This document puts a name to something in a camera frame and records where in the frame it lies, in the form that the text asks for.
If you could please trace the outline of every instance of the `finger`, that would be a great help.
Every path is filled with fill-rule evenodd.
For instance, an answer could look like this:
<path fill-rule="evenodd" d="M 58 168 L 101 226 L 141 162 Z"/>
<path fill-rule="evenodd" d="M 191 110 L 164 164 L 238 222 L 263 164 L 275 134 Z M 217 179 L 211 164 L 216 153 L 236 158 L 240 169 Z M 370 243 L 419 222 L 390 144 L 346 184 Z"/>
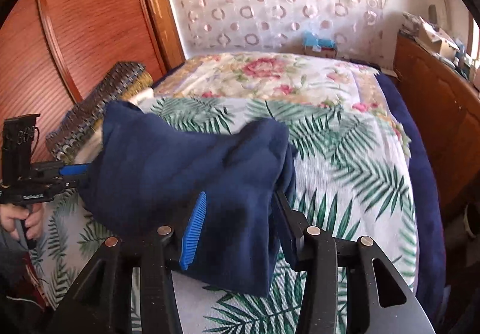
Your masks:
<path fill-rule="evenodd" d="M 25 220 L 25 227 L 30 228 L 34 225 L 41 223 L 42 218 L 43 218 L 42 210 L 31 213 L 30 216 L 27 217 L 27 220 Z"/>
<path fill-rule="evenodd" d="M 0 223 L 9 233 L 15 230 L 15 219 L 25 220 L 30 214 L 28 209 L 12 204 L 3 205 L 1 209 Z"/>
<path fill-rule="evenodd" d="M 35 203 L 32 205 L 32 213 L 41 211 L 43 209 L 43 203 Z"/>
<path fill-rule="evenodd" d="M 27 239 L 37 239 L 42 235 L 43 227 L 42 224 L 36 224 L 33 227 L 29 228 L 26 234 Z"/>
<path fill-rule="evenodd" d="M 18 232 L 16 229 L 10 233 L 10 236 L 15 240 L 20 240 L 20 237 L 18 237 Z"/>

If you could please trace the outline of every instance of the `blue fleece fabric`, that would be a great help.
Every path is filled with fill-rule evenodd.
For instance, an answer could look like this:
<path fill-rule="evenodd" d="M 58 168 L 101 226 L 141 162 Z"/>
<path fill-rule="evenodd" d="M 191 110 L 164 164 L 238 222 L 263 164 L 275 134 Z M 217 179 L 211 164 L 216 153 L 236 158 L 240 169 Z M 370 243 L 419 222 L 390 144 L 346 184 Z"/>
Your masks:
<path fill-rule="evenodd" d="M 409 174 L 419 235 L 419 278 L 416 296 L 429 319 L 434 320 L 442 301 L 446 275 L 446 253 L 437 184 L 420 132 L 400 93 L 385 74 L 380 74 L 376 78 L 385 94 L 390 111 L 403 124 L 405 133 L 412 140 Z"/>
<path fill-rule="evenodd" d="M 123 101 L 108 104 L 103 150 L 79 189 L 88 211 L 120 237 L 168 224 L 175 209 L 207 195 L 207 213 L 186 275 L 220 288 L 267 296 L 279 242 L 275 187 L 291 200 L 295 169 L 286 125 L 248 123 L 235 135 L 179 132 Z"/>

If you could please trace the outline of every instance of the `bed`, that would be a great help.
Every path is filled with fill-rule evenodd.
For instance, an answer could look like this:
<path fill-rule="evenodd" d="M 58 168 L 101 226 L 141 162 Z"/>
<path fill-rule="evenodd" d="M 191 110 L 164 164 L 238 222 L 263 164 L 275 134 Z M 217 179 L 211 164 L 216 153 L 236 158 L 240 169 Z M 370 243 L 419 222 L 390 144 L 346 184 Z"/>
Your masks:
<path fill-rule="evenodd" d="M 445 285 L 435 180 L 418 130 L 385 75 L 369 66 L 303 55 L 224 53 L 188 60 L 153 93 L 137 101 L 138 106 L 180 130 L 228 134 L 260 117 L 286 123 L 298 149 L 293 207 L 336 237 L 372 236 L 434 318 Z M 187 119 L 185 106 L 191 108 L 192 102 L 195 113 L 190 110 Z M 320 135 L 325 127 L 331 134 L 326 141 Z M 98 154 L 98 138 L 99 134 L 86 144 L 76 161 Z M 350 172 L 332 169 L 342 152 L 353 160 Z M 356 153 L 368 154 L 367 161 Z M 46 232 L 31 259 L 47 300 L 56 307 L 111 233 L 83 208 L 74 190 L 46 209 Z M 131 313 L 137 331 L 139 275 L 134 271 L 132 280 Z M 282 253 L 271 294 L 263 299 L 179 273 L 173 279 L 186 334 L 295 331 L 305 274 L 294 274 Z M 337 331 L 344 333 L 347 283 L 341 269 L 338 280 Z"/>

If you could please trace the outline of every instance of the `window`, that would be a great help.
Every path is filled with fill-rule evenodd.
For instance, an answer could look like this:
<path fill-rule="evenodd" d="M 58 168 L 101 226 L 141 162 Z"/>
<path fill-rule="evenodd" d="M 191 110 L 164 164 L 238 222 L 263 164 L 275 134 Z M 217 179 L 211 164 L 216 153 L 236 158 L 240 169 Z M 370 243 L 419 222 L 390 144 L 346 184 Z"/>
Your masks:
<path fill-rule="evenodd" d="M 467 53 L 473 59 L 480 58 L 480 30 L 477 22 L 470 15 L 469 45 Z"/>

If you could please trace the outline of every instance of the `floral bedspread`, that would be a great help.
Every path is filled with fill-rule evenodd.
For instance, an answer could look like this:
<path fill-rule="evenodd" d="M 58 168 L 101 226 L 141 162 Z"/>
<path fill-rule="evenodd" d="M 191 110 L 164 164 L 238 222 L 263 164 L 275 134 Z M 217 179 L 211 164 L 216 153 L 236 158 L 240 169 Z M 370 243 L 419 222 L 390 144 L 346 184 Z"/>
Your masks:
<path fill-rule="evenodd" d="M 356 240 L 361 235 L 372 236 L 413 290 L 417 275 L 417 227 L 405 160 L 408 140 L 390 116 L 381 91 L 377 94 L 376 90 L 370 90 L 376 94 L 372 96 L 366 90 L 376 83 L 375 72 L 363 66 L 348 68 L 349 64 L 344 62 L 318 58 L 260 55 L 202 58 L 201 64 L 196 61 L 190 73 L 196 79 L 186 77 L 185 73 L 176 78 L 175 74 L 160 86 L 166 91 L 170 89 L 173 97 L 157 95 L 139 106 L 184 131 L 235 133 L 248 121 L 262 117 L 287 124 L 290 140 L 298 149 L 296 197 L 292 206 L 305 213 L 311 224 L 336 237 Z M 224 74 L 229 81 L 239 84 L 241 97 L 227 98 L 222 96 L 227 88 L 222 75 L 215 77 L 218 75 L 215 67 L 219 67 L 222 59 L 232 61 L 235 57 L 238 71 L 225 69 Z M 202 67 L 210 73 L 198 73 Z M 337 71 L 327 67 L 336 67 Z M 317 71 L 316 79 L 313 70 Z M 212 78 L 210 86 L 197 82 L 201 76 L 204 80 Z M 237 81 L 232 76 L 247 80 Z M 256 84 L 252 89 L 245 86 L 250 82 Z M 328 83 L 330 87 L 316 87 L 318 83 Z M 290 92 L 295 86 L 298 90 Z M 252 93 L 254 89 L 258 89 L 257 97 Z M 46 296 L 56 307 L 85 263 L 111 233 L 83 208 L 75 190 L 58 195 L 46 209 L 46 232 L 31 257 Z M 233 294 L 174 273 L 184 333 L 293 334 L 306 275 L 292 272 L 281 252 L 274 273 L 270 296 L 264 299 Z M 134 331 L 141 331 L 139 276 L 139 271 L 134 271 L 131 300 Z M 339 334 L 346 331 L 346 291 L 345 270 L 339 269 Z"/>
<path fill-rule="evenodd" d="M 372 67 L 279 53 L 223 53 L 190 59 L 156 89 L 172 97 L 238 97 L 341 105 L 369 112 L 392 126 L 410 158 L 409 138 L 390 114 Z"/>

